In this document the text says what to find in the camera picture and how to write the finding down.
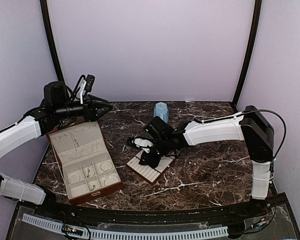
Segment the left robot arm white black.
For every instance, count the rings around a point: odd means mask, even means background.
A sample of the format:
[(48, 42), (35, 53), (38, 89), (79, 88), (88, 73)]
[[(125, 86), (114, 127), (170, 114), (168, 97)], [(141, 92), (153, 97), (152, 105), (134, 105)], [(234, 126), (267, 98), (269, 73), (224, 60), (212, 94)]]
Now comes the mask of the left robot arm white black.
[[(84, 80), (83, 84), (81, 89), (85, 93), (79, 100), (63, 81), (45, 85), (40, 105), (0, 131), (0, 159), (21, 145), (45, 136), (63, 120), (82, 117), (86, 122), (95, 122), (113, 109), (107, 100), (90, 94), (93, 80)], [(41, 205), (41, 210), (50, 218), (57, 218), (61, 213), (60, 206), (50, 199), (54, 196), (52, 192), (1, 172), (0, 196)]]

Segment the brown jewelry box cream lining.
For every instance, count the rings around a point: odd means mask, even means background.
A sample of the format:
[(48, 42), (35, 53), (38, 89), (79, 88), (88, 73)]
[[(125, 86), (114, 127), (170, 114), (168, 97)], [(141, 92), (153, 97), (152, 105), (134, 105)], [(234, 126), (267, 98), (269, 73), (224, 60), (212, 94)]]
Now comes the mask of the brown jewelry box cream lining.
[[(76, 121), (52, 130), (47, 138), (59, 162), (70, 204), (77, 206), (123, 189), (97, 121)], [(120, 181), (104, 186), (104, 179), (111, 175), (117, 175)]]

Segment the brown jewelry tray cream lining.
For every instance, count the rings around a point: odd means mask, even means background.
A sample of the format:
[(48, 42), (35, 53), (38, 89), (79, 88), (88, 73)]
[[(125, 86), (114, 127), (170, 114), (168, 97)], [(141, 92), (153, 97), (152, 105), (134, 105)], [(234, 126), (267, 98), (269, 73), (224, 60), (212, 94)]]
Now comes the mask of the brown jewelry tray cream lining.
[(163, 156), (156, 168), (151, 168), (148, 165), (140, 165), (139, 161), (144, 150), (138, 152), (131, 160), (125, 165), (134, 172), (136, 175), (141, 177), (147, 183), (153, 185), (158, 179), (164, 175), (164, 173), (170, 168), (176, 161), (175, 156)]

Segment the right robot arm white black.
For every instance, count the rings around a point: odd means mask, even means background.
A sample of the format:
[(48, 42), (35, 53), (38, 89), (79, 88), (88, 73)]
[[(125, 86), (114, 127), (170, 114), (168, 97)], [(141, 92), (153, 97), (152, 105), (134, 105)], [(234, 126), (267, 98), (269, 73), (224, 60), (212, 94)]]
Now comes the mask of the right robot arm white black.
[(144, 127), (150, 137), (136, 136), (129, 143), (143, 150), (139, 162), (141, 165), (156, 168), (163, 157), (183, 148), (220, 141), (245, 142), (252, 161), (253, 199), (245, 205), (245, 213), (256, 217), (265, 208), (263, 200), (268, 196), (274, 178), (274, 162), (281, 150), (280, 147), (274, 149), (275, 129), (263, 113), (273, 114), (280, 119), (285, 137), (287, 125), (278, 113), (248, 105), (243, 111), (231, 115), (208, 120), (194, 119), (175, 127), (156, 116)]

